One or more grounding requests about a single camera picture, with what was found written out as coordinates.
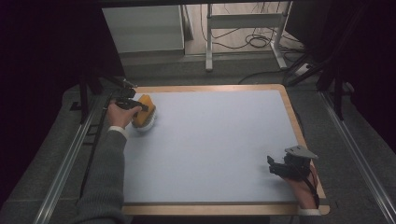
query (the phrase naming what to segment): yellow sponge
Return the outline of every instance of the yellow sponge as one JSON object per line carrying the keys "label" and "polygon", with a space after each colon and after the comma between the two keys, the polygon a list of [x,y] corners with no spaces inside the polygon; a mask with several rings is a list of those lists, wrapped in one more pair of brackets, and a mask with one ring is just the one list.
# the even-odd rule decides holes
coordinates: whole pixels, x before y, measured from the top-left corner
{"label": "yellow sponge", "polygon": [[155,109],[155,105],[152,103],[151,98],[149,95],[143,94],[138,102],[142,103],[143,105],[148,106],[148,111],[140,111],[137,113],[137,117],[133,117],[134,125],[136,127],[143,127],[145,124],[146,120],[152,113],[152,111]]}

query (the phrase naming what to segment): hand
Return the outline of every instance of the hand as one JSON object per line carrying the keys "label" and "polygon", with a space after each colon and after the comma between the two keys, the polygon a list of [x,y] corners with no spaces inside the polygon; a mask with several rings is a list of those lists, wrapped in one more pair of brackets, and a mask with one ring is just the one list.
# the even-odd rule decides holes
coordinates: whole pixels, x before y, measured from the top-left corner
{"label": "hand", "polygon": [[107,117],[110,126],[118,126],[123,129],[131,122],[135,113],[142,110],[141,106],[135,106],[132,109],[124,110],[118,107],[115,102],[110,102],[107,109]]}
{"label": "hand", "polygon": [[[311,169],[311,174],[309,174],[308,180],[309,182],[311,182],[312,186],[314,186],[314,188],[316,189],[318,185],[317,169],[315,169],[315,167],[312,165],[310,169]],[[288,182],[289,185],[291,186],[294,196],[298,200],[301,208],[317,209],[312,192],[303,180],[297,181],[289,178],[282,178],[282,179]]]}

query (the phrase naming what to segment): wooden border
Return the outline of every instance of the wooden border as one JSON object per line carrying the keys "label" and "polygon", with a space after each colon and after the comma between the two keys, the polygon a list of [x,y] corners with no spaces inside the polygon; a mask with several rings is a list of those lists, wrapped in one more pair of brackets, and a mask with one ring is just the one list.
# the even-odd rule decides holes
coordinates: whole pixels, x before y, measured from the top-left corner
{"label": "wooden border", "polygon": [[[183,91],[279,91],[288,112],[291,126],[296,135],[298,144],[305,146],[306,143],[300,129],[298,120],[294,114],[288,94],[285,88],[279,84],[267,85],[220,85],[220,86],[161,86],[139,87],[138,93],[152,92],[183,92]],[[326,201],[323,187],[318,182],[318,195],[322,201]],[[322,215],[329,214],[330,206],[323,204],[319,207]],[[167,205],[124,205],[122,211],[125,215],[132,216],[266,216],[266,215],[297,215],[297,204],[167,204]]]}

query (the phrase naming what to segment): white cuff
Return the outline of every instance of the white cuff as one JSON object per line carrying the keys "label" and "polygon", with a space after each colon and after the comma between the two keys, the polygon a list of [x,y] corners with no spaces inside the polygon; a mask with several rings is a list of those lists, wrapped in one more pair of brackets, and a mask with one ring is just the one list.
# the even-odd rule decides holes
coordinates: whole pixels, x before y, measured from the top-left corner
{"label": "white cuff", "polygon": [[128,139],[128,133],[121,127],[119,126],[110,126],[110,128],[108,128],[109,131],[117,131],[119,133],[122,133],[122,135],[124,135],[124,137],[126,139]]}
{"label": "white cuff", "polygon": [[321,213],[318,209],[302,209],[298,206],[298,215],[299,216],[321,216]]}

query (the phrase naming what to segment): gray sleeve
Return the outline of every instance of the gray sleeve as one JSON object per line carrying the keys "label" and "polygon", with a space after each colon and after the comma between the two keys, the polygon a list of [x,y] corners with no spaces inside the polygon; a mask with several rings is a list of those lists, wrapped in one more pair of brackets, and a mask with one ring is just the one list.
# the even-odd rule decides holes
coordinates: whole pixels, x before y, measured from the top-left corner
{"label": "gray sleeve", "polygon": [[300,224],[323,224],[323,216],[299,216]]}
{"label": "gray sleeve", "polygon": [[124,223],[124,155],[126,139],[122,133],[109,131],[96,149],[81,199],[78,215],[71,223]]}

